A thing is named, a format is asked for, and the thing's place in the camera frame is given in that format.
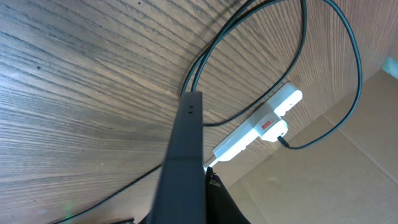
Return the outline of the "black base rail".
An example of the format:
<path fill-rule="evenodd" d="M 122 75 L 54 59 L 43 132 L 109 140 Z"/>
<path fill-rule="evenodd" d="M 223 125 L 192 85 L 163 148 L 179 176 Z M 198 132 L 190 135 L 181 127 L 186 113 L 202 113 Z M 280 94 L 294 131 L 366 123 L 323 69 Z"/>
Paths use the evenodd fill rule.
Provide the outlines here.
<path fill-rule="evenodd" d="M 126 220 L 116 221 L 111 224 L 134 224 L 134 218 L 128 218 Z"/>

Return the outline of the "white charger adapter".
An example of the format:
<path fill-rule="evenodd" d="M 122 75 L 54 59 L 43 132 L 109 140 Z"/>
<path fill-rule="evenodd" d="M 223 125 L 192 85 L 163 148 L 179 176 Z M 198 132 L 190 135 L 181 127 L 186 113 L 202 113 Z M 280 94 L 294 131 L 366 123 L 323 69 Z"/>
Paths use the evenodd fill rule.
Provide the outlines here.
<path fill-rule="evenodd" d="M 263 141 L 276 142 L 288 131 L 288 124 L 279 115 L 269 113 L 256 124 L 254 129 Z"/>

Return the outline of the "Samsung Galaxy smartphone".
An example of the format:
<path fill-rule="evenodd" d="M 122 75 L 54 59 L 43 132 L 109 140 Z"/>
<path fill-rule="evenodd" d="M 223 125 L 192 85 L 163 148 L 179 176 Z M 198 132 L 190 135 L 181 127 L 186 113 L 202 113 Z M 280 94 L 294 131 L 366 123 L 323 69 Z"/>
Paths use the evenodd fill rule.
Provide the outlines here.
<path fill-rule="evenodd" d="M 205 223 L 202 94 L 181 97 L 147 223 Z"/>

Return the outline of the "white power strip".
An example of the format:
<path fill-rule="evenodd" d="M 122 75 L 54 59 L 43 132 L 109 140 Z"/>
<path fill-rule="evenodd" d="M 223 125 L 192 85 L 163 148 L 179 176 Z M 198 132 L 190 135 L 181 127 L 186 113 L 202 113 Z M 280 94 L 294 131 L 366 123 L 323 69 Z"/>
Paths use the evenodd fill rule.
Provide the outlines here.
<path fill-rule="evenodd" d="M 245 150 L 256 138 L 260 138 L 254 127 L 263 117 L 275 113 L 282 118 L 302 98 L 303 93 L 296 86 L 291 83 L 283 85 L 213 149 L 214 163 L 230 161 Z"/>

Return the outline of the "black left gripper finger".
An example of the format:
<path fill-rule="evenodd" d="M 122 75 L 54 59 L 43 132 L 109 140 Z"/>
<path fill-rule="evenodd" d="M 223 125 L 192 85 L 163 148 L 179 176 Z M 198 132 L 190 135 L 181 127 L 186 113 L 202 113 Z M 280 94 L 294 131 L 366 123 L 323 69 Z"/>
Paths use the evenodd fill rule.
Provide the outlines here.
<path fill-rule="evenodd" d="M 250 224 L 211 167 L 206 168 L 205 184 L 207 224 Z"/>

